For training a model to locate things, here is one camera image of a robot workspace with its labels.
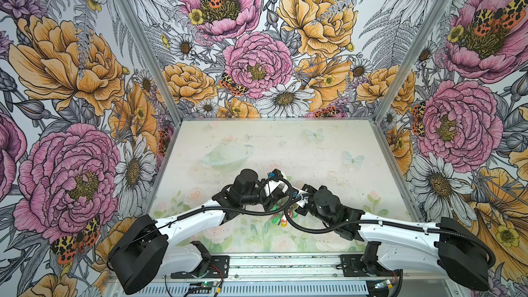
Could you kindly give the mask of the bunch of coloured key tags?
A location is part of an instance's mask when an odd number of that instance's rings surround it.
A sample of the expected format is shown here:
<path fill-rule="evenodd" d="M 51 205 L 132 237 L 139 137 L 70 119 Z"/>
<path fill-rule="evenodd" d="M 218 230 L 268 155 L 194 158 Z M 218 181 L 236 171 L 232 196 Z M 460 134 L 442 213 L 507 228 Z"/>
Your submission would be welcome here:
<path fill-rule="evenodd" d="M 289 221 L 287 219 L 290 218 L 290 217 L 291 217 L 290 213 L 288 213 L 288 214 L 276 213 L 276 214 L 274 214 L 272 216 L 270 221 L 275 226 L 277 225 L 279 227 L 285 228 L 289 224 Z"/>

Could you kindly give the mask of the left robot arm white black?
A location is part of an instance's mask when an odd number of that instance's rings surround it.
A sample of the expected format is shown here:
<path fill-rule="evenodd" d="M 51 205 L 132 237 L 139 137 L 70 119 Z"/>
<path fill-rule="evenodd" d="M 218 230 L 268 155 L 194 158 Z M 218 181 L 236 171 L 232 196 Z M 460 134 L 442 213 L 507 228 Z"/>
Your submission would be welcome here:
<path fill-rule="evenodd" d="M 266 217 L 287 210 L 299 192 L 279 170 L 261 180 L 243 169 L 203 205 L 163 219 L 146 214 L 135 220 L 107 257 L 123 292 L 132 295 L 158 276 L 187 272 L 201 276 L 210 263 L 209 251 L 198 241 L 180 243 L 208 229 L 220 227 L 238 215 Z"/>

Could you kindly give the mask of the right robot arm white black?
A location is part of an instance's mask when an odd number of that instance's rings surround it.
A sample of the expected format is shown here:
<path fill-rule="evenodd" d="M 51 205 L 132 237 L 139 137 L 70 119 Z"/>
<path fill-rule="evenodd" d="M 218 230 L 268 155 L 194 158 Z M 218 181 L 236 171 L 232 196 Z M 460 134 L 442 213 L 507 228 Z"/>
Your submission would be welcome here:
<path fill-rule="evenodd" d="M 370 275 L 398 270 L 445 274 L 474 291 L 488 291 L 488 271 L 496 257 L 481 239 L 458 221 L 442 217 L 438 223 L 391 220 L 345 206 L 327 187 L 304 185 L 289 196 L 297 212 L 316 217 L 323 228 L 291 225 L 307 234 L 334 234 L 365 243 L 358 267 Z"/>

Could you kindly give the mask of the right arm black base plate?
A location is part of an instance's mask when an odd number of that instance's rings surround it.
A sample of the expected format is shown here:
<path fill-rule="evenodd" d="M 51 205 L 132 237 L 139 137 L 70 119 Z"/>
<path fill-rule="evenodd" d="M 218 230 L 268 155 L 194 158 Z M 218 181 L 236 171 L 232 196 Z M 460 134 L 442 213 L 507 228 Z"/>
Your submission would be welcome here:
<path fill-rule="evenodd" d="M 383 268 L 376 259 L 366 258 L 363 254 L 342 254 L 335 267 L 344 277 L 394 277 L 393 271 Z"/>

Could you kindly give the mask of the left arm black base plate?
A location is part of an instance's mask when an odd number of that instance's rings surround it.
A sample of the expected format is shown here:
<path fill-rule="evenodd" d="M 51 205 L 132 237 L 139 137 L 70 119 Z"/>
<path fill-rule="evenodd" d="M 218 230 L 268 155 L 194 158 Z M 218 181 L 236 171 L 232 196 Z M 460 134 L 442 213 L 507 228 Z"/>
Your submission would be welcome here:
<path fill-rule="evenodd" d="M 191 272 L 176 272 L 171 279 L 225 279 L 228 276 L 230 257 L 214 255 L 209 260 L 202 261 Z"/>

